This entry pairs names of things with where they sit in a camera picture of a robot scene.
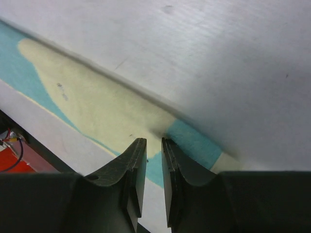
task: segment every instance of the red object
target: red object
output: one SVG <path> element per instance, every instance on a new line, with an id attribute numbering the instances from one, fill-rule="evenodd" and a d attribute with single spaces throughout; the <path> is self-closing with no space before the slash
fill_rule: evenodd
<path id="1" fill-rule="evenodd" d="M 0 171 L 7 169 L 17 161 L 17 157 L 14 156 L 13 152 L 6 148 L 0 151 Z M 30 166 L 24 161 L 20 161 L 14 168 L 7 172 L 35 172 Z"/>
<path id="2" fill-rule="evenodd" d="M 10 128 L 8 128 L 8 133 L 7 133 L 6 137 L 5 137 L 5 139 L 9 138 L 10 134 L 11 134 L 11 130 L 10 130 Z"/>

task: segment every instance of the dark mark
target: dark mark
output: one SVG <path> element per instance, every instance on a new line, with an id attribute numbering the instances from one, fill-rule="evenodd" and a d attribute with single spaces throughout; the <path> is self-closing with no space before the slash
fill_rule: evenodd
<path id="1" fill-rule="evenodd" d="M 163 6 L 161 7 L 161 10 L 166 13 L 166 14 L 172 14 L 173 13 L 173 6 L 171 5 L 166 5 L 166 6 Z"/>
<path id="2" fill-rule="evenodd" d="M 114 70 L 116 70 L 116 69 L 118 69 L 120 66 L 122 66 L 123 63 L 126 62 L 127 59 L 128 59 L 128 57 L 125 58 L 123 61 L 121 61 L 120 64 L 118 64 L 117 67 L 116 67 Z"/>
<path id="3" fill-rule="evenodd" d="M 66 101 L 68 100 L 68 96 L 66 96 L 65 94 L 62 94 L 62 96 Z"/>

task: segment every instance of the teal painted area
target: teal painted area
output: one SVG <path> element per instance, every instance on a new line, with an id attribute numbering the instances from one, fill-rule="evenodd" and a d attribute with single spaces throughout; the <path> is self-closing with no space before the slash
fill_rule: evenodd
<path id="1" fill-rule="evenodd" d="M 146 177 L 153 183 L 164 188 L 161 152 L 157 153 L 153 158 L 148 158 Z"/>
<path id="2" fill-rule="evenodd" d="M 222 153 L 220 147 L 181 120 L 176 120 L 167 130 L 167 137 L 193 160 L 211 169 Z"/>
<path id="3" fill-rule="evenodd" d="M 33 64 L 18 51 L 17 45 L 24 38 L 28 36 L 0 22 L 0 78 L 74 126 L 46 92 Z"/>
<path id="4" fill-rule="evenodd" d="M 176 120 L 168 128 L 166 134 L 190 158 L 207 169 L 213 167 L 222 153 L 222 150 L 215 143 L 181 120 Z M 148 160 L 146 176 L 152 182 L 163 187 L 161 152 Z"/>

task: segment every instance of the yellow painted area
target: yellow painted area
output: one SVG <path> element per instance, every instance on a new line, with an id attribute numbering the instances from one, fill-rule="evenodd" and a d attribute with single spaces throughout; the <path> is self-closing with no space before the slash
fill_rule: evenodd
<path id="1" fill-rule="evenodd" d="M 4 81 L 1 81 L 4 83 L 4 85 L 7 85 L 9 88 L 12 89 L 12 91 L 16 91 L 13 87 L 11 87 L 9 84 L 5 83 Z M 42 105 L 38 104 L 36 101 L 34 101 L 33 99 L 29 98 L 28 96 L 24 95 L 23 93 L 16 91 L 19 95 L 23 96 L 23 98 L 26 98 L 28 101 L 32 102 L 33 104 L 35 104 L 36 106 L 38 106 L 39 108 L 42 108 L 44 111 L 49 112 L 49 114 L 53 115 L 54 118 L 58 119 L 59 121 L 64 122 L 61 118 L 59 118 L 57 115 L 55 115 L 53 112 L 49 111 L 48 109 L 44 108 Z M 111 151 L 107 150 L 105 147 L 103 147 L 102 145 L 98 144 L 97 142 L 94 142 L 91 139 L 90 142 L 92 142 L 95 146 L 100 147 L 102 150 L 106 151 L 107 153 L 109 153 L 111 156 L 115 157 L 115 154 L 113 154 Z"/>
<path id="2" fill-rule="evenodd" d="M 51 99 L 85 135 L 117 152 L 137 137 L 147 139 L 148 157 L 175 117 L 135 92 L 33 40 L 18 44 L 36 68 Z"/>

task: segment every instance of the wire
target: wire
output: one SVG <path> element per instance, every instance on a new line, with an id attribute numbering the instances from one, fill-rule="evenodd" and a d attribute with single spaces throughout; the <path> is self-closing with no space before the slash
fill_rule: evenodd
<path id="1" fill-rule="evenodd" d="M 17 164 L 19 164 L 19 162 L 23 158 L 23 154 L 24 154 L 23 144 L 22 144 L 22 141 L 21 141 L 20 138 L 18 139 L 18 141 L 19 141 L 19 144 L 20 144 L 20 155 L 19 155 L 18 160 L 12 166 L 6 168 L 5 170 L 0 171 L 0 173 L 6 172 L 6 171 L 9 171 L 9 170 L 13 169 L 14 167 L 16 167 Z M 14 149 L 14 147 L 11 146 L 11 144 L 9 144 L 7 142 L 3 142 L 3 144 L 5 144 L 8 148 L 10 148 L 12 150 L 12 152 L 16 155 L 16 157 L 18 157 L 18 154 L 17 154 L 16 150 Z"/>
<path id="2" fill-rule="evenodd" d="M 4 140 L 10 138 L 10 134 L 11 134 L 11 129 L 8 128 L 8 133 L 6 134 Z"/>

